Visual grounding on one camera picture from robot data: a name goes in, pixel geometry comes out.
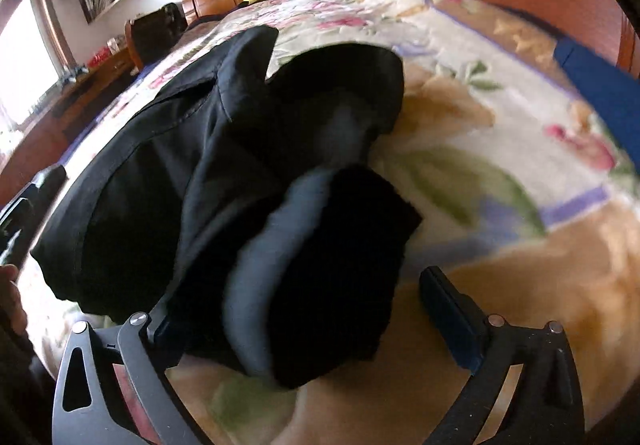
blue fabric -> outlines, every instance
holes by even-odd
[[[554,58],[640,169],[640,82],[568,37]]]

hand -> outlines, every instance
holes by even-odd
[[[22,309],[20,292],[15,285],[18,279],[18,269],[14,265],[0,266],[0,309],[11,322],[12,330],[17,335],[27,333],[27,314]]]

bed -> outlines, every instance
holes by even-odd
[[[193,22],[240,1],[183,5]],[[271,0],[201,24],[103,112],[65,165],[69,182],[60,198],[164,83],[258,24],[280,31],[269,75],[298,53],[336,42],[378,44],[402,57],[401,116],[394,132],[376,143],[369,163],[425,219],[407,246],[404,284],[378,356],[352,377],[347,371],[357,389],[343,393],[332,408],[351,415],[349,428],[334,425],[336,414],[318,407],[317,420],[307,423],[329,441],[353,445],[418,443],[428,435],[433,418],[424,418],[424,411],[442,410],[441,399],[429,405],[428,391],[438,392],[441,379],[422,367],[425,350],[415,343],[422,342],[424,315],[413,303],[412,288],[420,270],[433,263],[473,292],[485,311],[505,314],[514,324],[567,321],[578,370],[591,380],[583,385],[588,427],[609,414],[640,373],[640,302],[635,287],[615,291],[618,297],[607,307],[599,306],[598,293],[615,278],[636,284],[640,181],[623,148],[553,59],[553,35],[496,6],[478,0]],[[586,283],[577,285],[572,277]],[[53,375],[73,322],[113,323],[55,299],[31,257],[18,286],[30,338]],[[500,288],[511,288],[511,295],[492,295]],[[607,325],[615,336],[593,337],[589,317],[576,314],[576,306],[587,314],[592,309],[601,316],[594,324]],[[254,445],[276,437],[290,443],[305,436],[287,424],[297,399],[313,400],[311,388],[274,391],[192,357],[167,374],[214,443]],[[339,375],[333,379],[338,385]],[[448,405],[465,381],[463,373],[456,375],[440,386]],[[404,412],[383,411],[394,404]]]

black garment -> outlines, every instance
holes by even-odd
[[[241,32],[168,83],[82,173],[33,255],[57,297],[117,321],[150,310],[167,289],[171,317],[194,332],[192,352],[293,386],[335,367],[338,357],[370,356],[388,322],[404,242],[419,219],[382,178],[350,167],[365,162],[370,143],[394,125],[404,87],[400,59],[385,48],[337,44],[295,57],[265,82],[277,35],[266,26]],[[298,192],[286,193],[299,180]],[[269,214],[279,208],[283,215],[291,201],[315,216],[300,218],[300,234],[306,235],[295,240],[297,251],[287,246],[293,227],[280,237],[265,236],[273,232],[275,218],[265,227]],[[344,212],[336,214],[335,206]],[[259,237],[248,245],[254,256],[243,250],[249,258],[231,272],[238,252],[263,228],[260,237],[280,253],[270,255],[278,264],[255,266],[264,250],[255,250]],[[319,234],[325,235],[315,245]],[[313,329],[332,310],[353,316],[353,304],[369,311],[370,326],[360,328],[361,339],[339,339],[343,349],[325,352],[331,360],[320,357],[321,364],[287,377],[278,368],[284,347],[274,347],[274,325],[308,287],[300,290],[305,280],[293,277],[304,276],[305,256],[319,250],[332,253],[333,261],[319,256],[308,266],[333,266],[345,274],[334,285],[346,286],[318,298],[319,311],[289,313],[306,317]],[[354,289],[365,265],[372,267],[369,282]],[[236,279],[244,293],[234,289]],[[321,271],[314,280],[321,284]],[[269,288],[260,291],[259,284]],[[261,299],[260,311],[234,326],[239,311],[227,299],[223,327],[225,289],[239,303]],[[382,317],[373,316],[376,310]],[[358,323],[368,324],[366,315],[360,313]],[[242,347],[246,338],[239,332],[260,333],[267,326],[270,349]],[[352,323],[344,327],[353,333]],[[282,328],[281,343],[293,331]],[[298,333],[290,342],[305,345],[300,338]],[[276,369],[282,375],[275,376]]]

bed sheet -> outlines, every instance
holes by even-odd
[[[476,0],[271,0],[233,12],[104,112],[66,165],[65,190],[164,83],[258,24],[280,31],[268,75],[298,53],[336,42],[386,46],[402,57],[402,111],[394,131],[375,143],[369,165],[424,217],[406,248],[404,280],[415,281],[433,264],[480,274],[487,266],[518,263],[523,277],[540,266],[558,274],[585,266],[603,276],[617,266],[640,271],[630,258],[619,259],[638,253],[640,188],[633,164],[553,60],[556,40]],[[53,297],[32,258],[18,287],[36,351],[55,375],[70,326],[85,316],[76,304]],[[555,309],[511,322],[541,327],[552,317],[562,320],[562,309]],[[91,322],[110,323],[98,316]],[[640,351],[640,341],[633,345]],[[596,367],[595,358],[576,360],[578,370]],[[640,361],[625,371],[623,384],[639,372]],[[194,359],[168,377],[215,443],[269,443],[296,400],[296,393]],[[594,407],[588,425],[617,401],[610,395],[590,405],[598,394],[583,396]]]

